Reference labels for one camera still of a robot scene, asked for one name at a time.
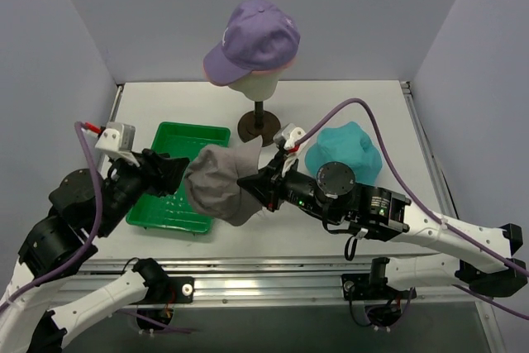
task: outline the bolt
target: bolt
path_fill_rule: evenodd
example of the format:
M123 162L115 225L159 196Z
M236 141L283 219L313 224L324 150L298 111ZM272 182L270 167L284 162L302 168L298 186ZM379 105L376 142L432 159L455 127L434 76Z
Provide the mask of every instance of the bolt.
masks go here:
M345 283L344 283L344 291L349 291L349 292L353 292L355 291L355 283L353 283L352 281L350 280L347 280Z
M193 293L193 286L191 284L184 284L182 286L182 294L184 297L188 297Z

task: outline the white table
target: white table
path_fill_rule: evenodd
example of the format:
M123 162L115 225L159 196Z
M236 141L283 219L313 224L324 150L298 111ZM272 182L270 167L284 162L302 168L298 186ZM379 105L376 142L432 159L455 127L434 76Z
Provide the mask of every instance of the white table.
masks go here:
M439 206L430 175L397 81L293 81L279 82L275 95L264 103L283 125L292 122L308 131L339 102L352 97L364 99L379 123L392 160L407 184L433 210ZM236 126L253 103L229 88L209 83L127 83L117 109L116 121L136 127L134 150L150 147L161 122L182 122L231 129L230 145L241 143ZM359 123L376 145L376 137L363 108L350 105L327 125ZM273 146L261 152L260 166L274 155ZM105 160L102 172L109 163ZM298 168L307 172L303 160ZM376 184L402 192L384 164ZM125 221L110 238L101 239L94 259L126 260L152 256L168 260L273 259L341 257L347 236L332 236L322 224L293 206L284 204L278 212L263 211L243 227L216 220L205 236L149 229ZM357 255L410 255L428 253L418 246L380 241L361 241Z

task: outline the blue cloth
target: blue cloth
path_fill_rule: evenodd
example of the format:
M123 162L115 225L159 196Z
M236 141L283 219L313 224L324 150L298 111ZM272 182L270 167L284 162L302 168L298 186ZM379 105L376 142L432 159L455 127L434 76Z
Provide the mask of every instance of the blue cloth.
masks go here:
M305 155L305 165L312 176L325 163L339 161L355 173L356 182L374 185L382 169L382 158L369 135L355 122L342 127L325 128Z

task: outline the baseball cap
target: baseball cap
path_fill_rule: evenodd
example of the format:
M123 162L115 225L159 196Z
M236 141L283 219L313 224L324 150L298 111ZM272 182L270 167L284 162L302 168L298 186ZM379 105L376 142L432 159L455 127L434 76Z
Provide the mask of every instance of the baseball cap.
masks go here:
M188 202L201 215L238 227L262 209L261 203L237 185L237 180L257 174L261 136L235 148L206 145L183 176Z
M299 41L290 16L266 0L249 0L231 14L221 41L204 57L204 71L212 83L225 86L286 65L298 53Z
M374 185L382 169L379 150L369 134L355 122L337 128L324 128L316 143L305 154L305 165L312 176L325 163L337 161L348 165L360 184Z

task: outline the green plastic bin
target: green plastic bin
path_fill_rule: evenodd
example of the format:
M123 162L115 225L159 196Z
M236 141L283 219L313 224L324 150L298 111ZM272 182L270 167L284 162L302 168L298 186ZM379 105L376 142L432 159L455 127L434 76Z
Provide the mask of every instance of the green plastic bin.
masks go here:
M229 128L163 122L158 126L151 149L193 161L204 146L228 146L229 141ZM182 186L173 196L155 198L143 195L127 214L126 222L139 227L192 233L208 233L212 226L211 217L197 214L191 208Z

